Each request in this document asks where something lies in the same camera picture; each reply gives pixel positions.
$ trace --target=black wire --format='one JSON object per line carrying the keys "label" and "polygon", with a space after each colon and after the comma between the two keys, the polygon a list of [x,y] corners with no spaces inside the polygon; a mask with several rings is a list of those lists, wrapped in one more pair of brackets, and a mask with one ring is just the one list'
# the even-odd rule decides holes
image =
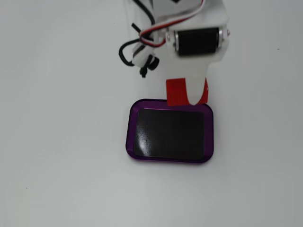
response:
{"label": "black wire", "polygon": [[146,6],[139,0],[133,0],[133,1],[144,11],[144,13],[146,13],[146,15],[151,21],[151,25],[154,25],[156,23],[155,18],[153,17],[152,13],[146,8]]}
{"label": "black wire", "polygon": [[136,31],[137,31],[137,33],[140,33],[140,32],[141,32],[141,29],[140,29],[140,28],[138,28],[138,26],[137,26],[137,25],[135,25],[134,23],[132,23],[132,27],[133,27],[133,29],[134,29],[134,30],[136,30]]}
{"label": "black wire", "polygon": [[127,46],[129,46],[129,45],[131,45],[131,44],[135,44],[135,43],[137,43],[137,42],[139,42],[139,41],[140,41],[140,39],[134,39],[134,40],[131,40],[131,41],[129,41],[129,42],[123,44],[123,45],[120,47],[120,49],[119,49],[119,57],[121,58],[121,60],[123,61],[123,63],[124,63],[125,65],[127,65],[127,66],[134,66],[134,64],[133,64],[131,61],[127,61],[127,60],[126,60],[126,58],[125,58],[125,56],[124,56],[124,54],[123,54],[124,48],[127,47]]}
{"label": "black wire", "polygon": [[[133,0],[133,1],[134,1],[134,3],[136,3],[136,4],[138,5],[138,7],[139,7],[140,9],[142,9],[142,11],[148,16],[148,18],[149,18],[150,21],[151,21],[151,25],[154,25],[154,24],[156,23],[155,18],[153,17],[152,13],[146,8],[146,6],[145,6],[142,2],[140,2],[140,0]],[[132,24],[132,27],[133,27],[138,33],[141,32],[140,29],[139,29],[134,23]],[[146,34],[146,35],[144,36],[144,38],[150,39],[149,36],[150,36],[150,34]],[[123,61],[123,63],[124,63],[125,65],[127,65],[127,66],[134,66],[134,64],[133,64],[131,61],[128,61],[128,60],[125,58],[125,56],[124,56],[124,54],[123,54],[123,49],[124,49],[125,47],[131,45],[131,44],[138,43],[139,41],[140,41],[140,39],[131,40],[131,41],[129,41],[129,42],[123,44],[123,45],[120,47],[120,49],[119,49],[119,57],[120,57],[121,61]],[[142,70],[144,71],[143,74],[146,75],[146,73],[147,73],[147,67],[149,66],[149,64],[151,63],[151,61],[152,61],[152,56],[150,55],[150,56],[148,57],[147,62],[145,63],[145,66],[142,68]]]}
{"label": "black wire", "polygon": [[147,74],[147,67],[149,67],[150,63],[152,61],[152,55],[149,55],[148,58],[147,58],[147,61],[146,63],[144,64],[143,68],[140,69],[140,74],[143,78],[146,77],[146,74]]}

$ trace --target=wire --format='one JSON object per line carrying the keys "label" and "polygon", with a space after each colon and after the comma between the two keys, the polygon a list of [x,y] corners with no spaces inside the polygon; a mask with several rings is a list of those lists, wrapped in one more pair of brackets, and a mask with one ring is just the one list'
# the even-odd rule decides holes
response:
{"label": "wire", "polygon": [[133,0],[134,3],[136,3],[142,10],[143,12],[148,16],[148,18],[151,21],[151,25],[154,25],[156,23],[155,18],[153,17],[152,13],[146,8],[146,6],[140,2],[139,0]]}
{"label": "wire", "polygon": [[119,49],[119,57],[120,57],[121,61],[123,61],[123,63],[124,63],[125,65],[131,66],[131,67],[134,66],[134,64],[133,64],[131,61],[126,60],[126,58],[125,58],[125,56],[124,56],[124,54],[123,54],[124,48],[127,47],[127,46],[129,46],[129,45],[131,45],[131,44],[135,44],[135,43],[137,43],[137,42],[139,42],[139,41],[140,41],[140,39],[134,39],[134,40],[131,40],[131,41],[129,41],[129,42],[123,44],[123,45],[120,47],[120,49]]}
{"label": "wire", "polygon": [[[151,25],[154,25],[156,22],[155,22],[155,18],[153,17],[153,15],[152,15],[152,13],[146,8],[146,6],[142,3],[142,2],[140,2],[139,0],[133,0],[134,1],[134,3],[136,3],[137,5],[138,5],[138,7],[148,16],[148,18],[150,19],[150,21],[151,21]],[[135,25],[134,23],[132,23],[132,27],[138,32],[138,33],[140,33],[141,32],[141,30],[138,28],[138,26],[137,25]],[[125,44],[123,44],[121,47],[120,47],[120,49],[119,49],[119,57],[120,57],[120,59],[121,59],[121,61],[125,64],[125,65],[127,65],[127,66],[134,66],[134,64],[131,62],[131,61],[128,61],[126,58],[125,58],[125,56],[124,56],[124,54],[123,54],[123,50],[124,50],[124,48],[125,47],[127,47],[127,46],[129,46],[129,45],[132,45],[132,44],[135,44],[135,43],[138,43],[140,41],[140,39],[135,39],[135,40],[131,40],[131,41],[129,41],[129,42],[127,42],[127,43],[125,43]]]}
{"label": "wire", "polygon": [[161,30],[163,28],[166,28],[166,27],[169,27],[169,26],[181,23],[181,22],[183,22],[185,20],[188,20],[188,19],[192,18],[193,16],[195,16],[196,14],[198,14],[199,12],[201,12],[201,10],[203,9],[203,7],[205,5],[205,2],[206,2],[206,0],[202,0],[199,8],[197,8],[196,10],[194,10],[191,13],[188,13],[188,14],[182,15],[182,16],[178,16],[178,17],[175,17],[173,19],[169,19],[169,20],[161,22],[161,23],[157,23],[155,25],[152,25],[149,29],[146,29],[146,30],[140,32],[140,42],[142,42],[145,45],[152,46],[152,47],[162,46],[163,44],[165,44],[165,42],[157,44],[155,42],[151,42],[151,41],[147,40],[145,36],[146,35],[149,36],[154,31]]}

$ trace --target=red wire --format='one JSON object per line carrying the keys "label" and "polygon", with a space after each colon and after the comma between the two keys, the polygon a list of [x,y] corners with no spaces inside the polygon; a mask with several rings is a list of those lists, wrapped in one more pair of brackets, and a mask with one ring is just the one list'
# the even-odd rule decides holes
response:
{"label": "red wire", "polygon": [[159,26],[156,26],[156,27],[152,27],[152,28],[150,28],[150,29],[147,29],[147,30],[145,30],[145,31],[142,31],[142,32],[140,32],[140,41],[141,41],[143,44],[146,44],[146,45],[149,45],[149,46],[152,46],[152,47],[160,47],[160,46],[162,46],[162,45],[165,44],[165,40],[164,40],[162,43],[160,43],[160,44],[153,44],[153,43],[150,43],[150,42],[148,42],[148,41],[143,40],[142,37],[143,37],[145,34],[147,34],[147,33],[154,32],[154,31],[160,30],[160,29],[162,29],[162,28],[169,27],[169,26],[172,26],[172,25],[181,23],[181,22],[183,22],[183,21],[185,21],[185,20],[188,20],[188,19],[192,18],[193,16],[188,17],[188,18],[184,18],[184,19],[180,19],[180,20],[176,20],[176,21],[172,21],[172,22],[169,22],[169,23],[167,23],[167,24],[159,25]]}

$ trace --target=black square object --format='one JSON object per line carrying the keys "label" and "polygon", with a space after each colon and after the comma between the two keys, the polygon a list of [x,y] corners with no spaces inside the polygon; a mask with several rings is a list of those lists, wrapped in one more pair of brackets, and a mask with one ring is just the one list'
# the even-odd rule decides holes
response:
{"label": "black square object", "polygon": [[142,157],[202,159],[204,156],[204,114],[139,110],[134,154]]}

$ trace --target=black servo motor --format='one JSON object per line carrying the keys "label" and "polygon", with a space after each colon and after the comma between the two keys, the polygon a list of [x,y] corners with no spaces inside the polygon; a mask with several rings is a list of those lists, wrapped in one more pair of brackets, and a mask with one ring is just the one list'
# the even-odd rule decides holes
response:
{"label": "black servo motor", "polygon": [[179,56],[215,53],[222,46],[220,28],[175,31],[175,50]]}

